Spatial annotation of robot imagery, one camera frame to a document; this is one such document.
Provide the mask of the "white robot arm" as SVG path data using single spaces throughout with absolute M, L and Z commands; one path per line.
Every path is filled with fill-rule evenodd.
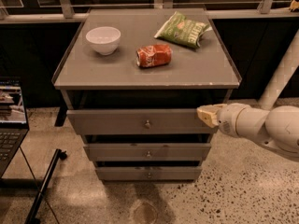
M 277 70 L 258 101 L 258 108 L 232 103 L 202 105 L 197 116 L 208 127 L 226 135 L 246 138 L 292 161 L 299 159 L 299 108 L 274 104 L 299 65 L 299 32 L 283 55 Z

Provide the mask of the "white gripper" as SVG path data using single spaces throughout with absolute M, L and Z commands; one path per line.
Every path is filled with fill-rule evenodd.
M 219 125 L 222 133 L 238 137 L 236 123 L 239 115 L 246 108 L 249 108 L 249 105 L 239 103 L 201 105 L 197 108 L 197 115 L 208 127 L 215 128 Z

